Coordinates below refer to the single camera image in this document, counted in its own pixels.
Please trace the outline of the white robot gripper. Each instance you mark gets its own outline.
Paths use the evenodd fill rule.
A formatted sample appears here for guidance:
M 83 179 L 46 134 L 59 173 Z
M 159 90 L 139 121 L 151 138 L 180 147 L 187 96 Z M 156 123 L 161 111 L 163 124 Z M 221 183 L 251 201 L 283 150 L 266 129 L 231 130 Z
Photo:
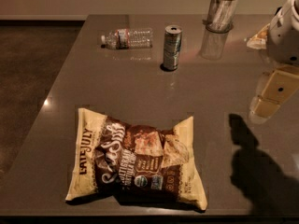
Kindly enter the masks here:
M 266 47 L 283 64 L 263 73 L 249 107 L 250 119 L 270 119 L 299 90 L 299 0 L 287 0 L 270 22 Z

